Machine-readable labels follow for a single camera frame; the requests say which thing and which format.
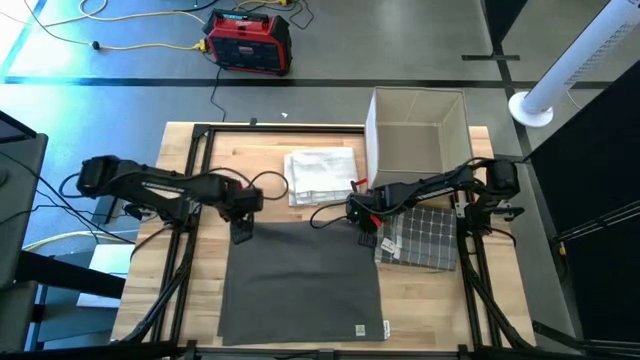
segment concrete floor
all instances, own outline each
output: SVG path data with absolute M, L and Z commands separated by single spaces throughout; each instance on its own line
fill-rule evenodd
M 348 81 L 340 87 L 222 86 L 216 93 L 216 102 L 227 110 L 227 121 L 246 122 L 256 117 L 262 122 L 362 123 L 372 93 L 370 86 L 375 80 L 501 81 L 495 62 L 464 62 L 460 58 L 462 54 L 491 52 L 479 0 L 307 1 L 315 20 L 304 31 L 291 27 L 294 61 L 287 78 L 373 81 L 364 83 L 366 86 L 354 81 L 352 87 L 344 86 L 350 84 Z M 87 3 L 87 9 L 94 9 L 101 2 Z M 100 15 L 170 10 L 193 3 L 193 0 L 112 0 Z M 504 41 L 506 54 L 522 56 L 522 61 L 508 63 L 513 79 L 539 79 L 605 3 L 606 0 L 529 1 Z M 231 0 L 220 0 L 217 7 L 232 6 Z M 47 23 L 77 16 L 76 7 L 76 1 L 48 0 L 40 19 Z M 297 20 L 303 22 L 305 16 L 303 13 Z M 0 16 L 0 27 L 9 26 L 15 28 L 15 24 Z M 190 46 L 202 37 L 200 28 L 192 18 L 169 16 L 114 23 L 82 20 L 54 27 L 52 31 L 109 45 L 163 41 Z M 15 29 L 11 33 L 15 39 Z M 640 58 L 638 40 L 640 32 L 635 31 L 585 80 L 614 81 Z M 0 54 L 8 53 L 11 44 L 0 41 Z M 28 77 L 27 83 L 0 85 L 0 109 L 49 135 L 42 175 L 52 184 L 77 172 L 80 162 L 94 155 L 115 154 L 153 164 L 167 121 L 219 121 L 221 116 L 209 103 L 210 87 L 190 86 L 186 82 L 178 83 L 180 86 L 148 87 L 130 86 L 126 81 L 118 86 L 56 84 L 60 78 L 215 77 L 217 67 L 197 53 L 169 49 L 97 53 L 90 47 L 63 43 L 34 29 L 14 60 L 0 77 Z M 45 77 L 54 85 L 28 84 L 30 79 L 34 80 L 29 77 Z M 268 77 L 222 71 L 220 78 Z M 489 127 L 497 154 L 522 155 L 506 109 L 504 90 L 474 87 L 464 91 L 469 124 Z M 571 91 L 579 104 L 586 104 L 598 93 L 599 90 Z M 526 136 L 533 148 L 571 118 L 577 108 L 564 97 L 555 111 L 551 125 L 527 129 Z M 533 319 L 574 333 L 531 186 L 524 175 L 526 170 L 522 173 L 522 193 L 513 203 L 527 211 L 512 227 L 519 239 L 517 254 L 529 310 Z M 43 201 L 40 197 L 36 199 L 37 203 Z M 89 210 L 96 204 L 88 199 L 72 203 Z M 119 219 L 110 229 L 137 227 L 131 219 Z M 82 225 L 62 211 L 41 210 L 32 215 L 25 244 L 82 229 Z M 92 247 L 90 238 L 74 238 L 48 245 L 41 251 L 61 254 Z M 538 340 L 540 345 L 557 348 L 544 338 Z

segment white towel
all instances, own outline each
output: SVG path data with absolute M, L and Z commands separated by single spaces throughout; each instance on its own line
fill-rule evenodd
M 344 200 L 358 172 L 352 148 L 315 148 L 285 155 L 289 205 L 315 205 Z

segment red power station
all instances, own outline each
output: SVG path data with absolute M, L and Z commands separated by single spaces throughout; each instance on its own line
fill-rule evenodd
M 215 9 L 202 29 L 218 66 L 283 76 L 291 67 L 289 23 L 281 16 Z

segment gray towel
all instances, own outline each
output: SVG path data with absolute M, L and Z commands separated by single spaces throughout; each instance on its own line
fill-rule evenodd
M 223 345 L 384 340 L 373 251 L 357 238 L 346 222 L 256 223 L 230 245 Z
M 401 248 L 383 250 L 384 239 Z M 378 229 L 375 255 L 377 262 L 385 264 L 454 271 L 458 259 L 455 211 L 416 206 L 389 219 Z

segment wooden table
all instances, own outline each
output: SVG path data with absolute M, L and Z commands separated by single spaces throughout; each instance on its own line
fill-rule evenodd
M 183 172 L 194 123 L 168 123 L 157 167 Z M 474 156 L 492 157 L 486 127 L 470 127 Z M 308 147 L 348 146 L 355 150 L 358 173 L 366 175 L 364 136 L 355 134 L 232 133 L 215 135 L 211 167 L 226 166 L 252 178 L 263 170 L 283 171 L 283 156 Z M 196 164 L 200 164 L 199 151 Z M 478 174 L 482 180 L 484 174 Z M 257 181 L 265 195 L 282 191 L 275 176 Z M 287 197 L 265 204 L 256 221 L 305 221 L 315 207 L 289 207 Z M 319 214 L 318 220 L 332 219 L 344 212 L 333 208 Z M 161 227 L 159 222 L 143 224 L 139 238 Z M 180 336 L 181 344 L 197 340 L 198 347 L 221 347 L 216 336 L 229 246 L 228 224 L 212 208 L 203 210 L 189 292 Z M 154 239 L 136 253 L 127 278 L 113 338 L 127 335 L 148 311 L 158 295 L 170 233 Z M 489 271 L 496 302 L 523 338 L 535 343 L 531 319 L 512 242 L 503 235 L 484 238 Z M 433 273 L 423 268 L 378 265 L 383 317 L 391 323 L 391 338 L 383 342 L 289 343 L 243 346 L 249 348 L 351 349 L 351 350 L 438 350 L 456 351 L 458 344 L 472 348 L 469 320 L 460 266 L 455 272 Z M 483 341 L 489 344 L 486 312 L 476 295 Z M 165 316 L 163 339 L 169 338 L 173 303 Z

